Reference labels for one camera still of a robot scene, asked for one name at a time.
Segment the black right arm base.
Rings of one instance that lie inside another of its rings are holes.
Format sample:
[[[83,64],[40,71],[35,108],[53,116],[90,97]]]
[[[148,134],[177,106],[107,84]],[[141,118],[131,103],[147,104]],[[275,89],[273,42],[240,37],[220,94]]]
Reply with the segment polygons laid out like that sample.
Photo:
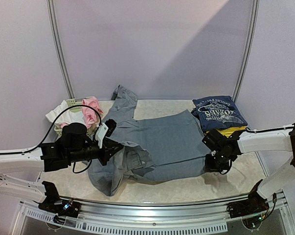
[[[277,202],[277,194],[274,193],[272,195],[273,208],[271,211],[269,211],[270,207],[267,199],[262,198],[257,192],[258,186],[261,182],[262,180],[254,185],[252,190],[249,192],[246,200],[227,204],[227,212],[229,213],[231,218],[252,215],[255,213],[266,211],[266,213],[258,219],[259,221],[263,221],[272,214]]]

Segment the grey garment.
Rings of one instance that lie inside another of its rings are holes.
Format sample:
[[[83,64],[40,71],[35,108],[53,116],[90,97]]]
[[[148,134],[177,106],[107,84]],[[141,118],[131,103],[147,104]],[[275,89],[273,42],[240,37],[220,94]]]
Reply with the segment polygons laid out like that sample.
[[[105,120],[116,128],[110,140],[123,145],[106,165],[92,161],[88,176],[92,185],[113,196],[126,179],[165,182],[206,173],[205,156],[210,150],[202,142],[200,122],[188,110],[172,116],[135,120],[137,95],[119,85]]]

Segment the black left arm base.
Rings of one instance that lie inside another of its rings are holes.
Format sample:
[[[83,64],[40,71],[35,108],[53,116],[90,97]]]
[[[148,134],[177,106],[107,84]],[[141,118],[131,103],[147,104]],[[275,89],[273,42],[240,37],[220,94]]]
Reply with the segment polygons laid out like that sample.
[[[79,202],[72,198],[61,199],[56,186],[52,182],[43,181],[42,184],[45,187],[45,199],[39,203],[39,209],[58,214],[58,216],[78,217],[81,208]]]

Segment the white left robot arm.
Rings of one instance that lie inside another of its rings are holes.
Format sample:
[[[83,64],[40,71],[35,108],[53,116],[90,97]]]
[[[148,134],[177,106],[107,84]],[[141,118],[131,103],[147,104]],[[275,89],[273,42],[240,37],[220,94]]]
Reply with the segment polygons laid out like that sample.
[[[51,182],[33,182],[16,177],[17,172],[54,172],[68,168],[71,164],[99,160],[106,165],[122,145],[110,141],[100,144],[96,141],[56,141],[42,143],[35,149],[16,152],[0,152],[0,195],[14,196],[44,203],[52,212],[60,212],[64,205],[55,185]]]

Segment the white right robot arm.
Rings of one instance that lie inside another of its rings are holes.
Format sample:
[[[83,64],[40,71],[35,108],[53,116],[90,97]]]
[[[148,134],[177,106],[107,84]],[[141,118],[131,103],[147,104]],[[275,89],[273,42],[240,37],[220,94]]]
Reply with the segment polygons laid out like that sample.
[[[295,180],[295,122],[271,129],[239,130],[230,137],[211,130],[202,142],[211,151],[206,157],[210,171],[230,170],[231,164],[242,154],[259,155],[268,174],[253,189],[256,194],[244,202],[247,213],[255,213],[262,207],[262,198],[269,198]]]

